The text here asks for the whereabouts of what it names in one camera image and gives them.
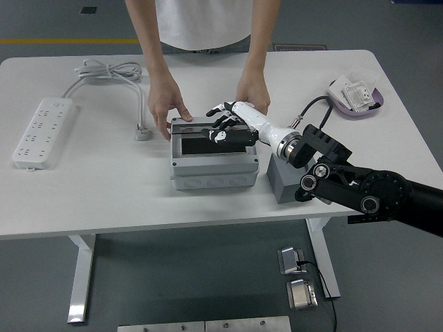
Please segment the person's left hand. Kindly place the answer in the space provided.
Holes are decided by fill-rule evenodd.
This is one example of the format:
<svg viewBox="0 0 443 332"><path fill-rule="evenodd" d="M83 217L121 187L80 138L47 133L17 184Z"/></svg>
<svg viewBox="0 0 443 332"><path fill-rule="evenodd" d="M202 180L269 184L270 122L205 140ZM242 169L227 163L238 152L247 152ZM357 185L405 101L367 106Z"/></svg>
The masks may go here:
<svg viewBox="0 0 443 332"><path fill-rule="evenodd" d="M243 70L237 85L235 100L252 104L264 115L268 113L271 99L263 70L247 68Z"/></svg>

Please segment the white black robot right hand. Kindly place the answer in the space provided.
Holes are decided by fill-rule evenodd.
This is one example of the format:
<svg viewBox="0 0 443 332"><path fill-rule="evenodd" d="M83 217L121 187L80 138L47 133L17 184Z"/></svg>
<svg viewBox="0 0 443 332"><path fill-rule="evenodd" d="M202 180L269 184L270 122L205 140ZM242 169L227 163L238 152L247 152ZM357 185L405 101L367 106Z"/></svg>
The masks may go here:
<svg viewBox="0 0 443 332"><path fill-rule="evenodd" d="M290 128L279 127L246 102L225 102L211 109L207 116L221 113L211 128L201 134L223 146L253 146L257 141L271 147L280 159L287 160L296 145L297 133Z"/></svg>

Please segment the person's right hand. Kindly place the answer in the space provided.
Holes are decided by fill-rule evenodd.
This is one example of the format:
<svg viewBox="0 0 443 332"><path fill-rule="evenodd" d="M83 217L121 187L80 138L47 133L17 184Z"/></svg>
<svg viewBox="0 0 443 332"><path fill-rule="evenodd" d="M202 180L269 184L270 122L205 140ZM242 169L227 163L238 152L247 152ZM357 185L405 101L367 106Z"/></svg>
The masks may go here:
<svg viewBox="0 0 443 332"><path fill-rule="evenodd" d="M186 122L192 122L193 117L183 102L178 84L169 71L150 74L150 91L147 101L156 128L162 136L170 141L170 127L168 114L176 109L180 117Z"/></svg>

